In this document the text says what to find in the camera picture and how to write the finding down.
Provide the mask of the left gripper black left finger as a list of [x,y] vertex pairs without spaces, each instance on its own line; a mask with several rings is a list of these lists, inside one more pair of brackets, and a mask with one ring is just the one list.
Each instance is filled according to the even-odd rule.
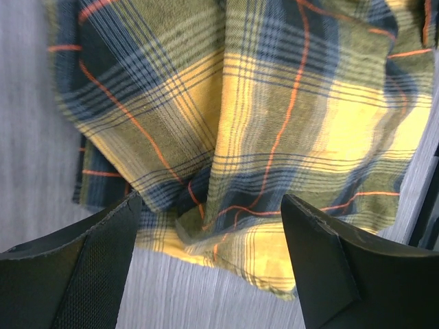
[[115,328],[141,198],[1,253],[2,328]]

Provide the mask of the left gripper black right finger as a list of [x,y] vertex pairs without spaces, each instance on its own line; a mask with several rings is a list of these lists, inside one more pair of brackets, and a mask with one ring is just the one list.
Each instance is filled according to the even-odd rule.
[[293,195],[281,216],[307,328],[437,328],[438,253],[390,241]]

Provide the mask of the yellow plaid long sleeve shirt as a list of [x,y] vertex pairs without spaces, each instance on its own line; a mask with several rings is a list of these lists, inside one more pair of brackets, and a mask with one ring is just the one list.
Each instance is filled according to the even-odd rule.
[[73,199],[132,191],[140,247],[280,298],[281,200],[371,233],[396,219],[429,117],[437,1],[46,1]]

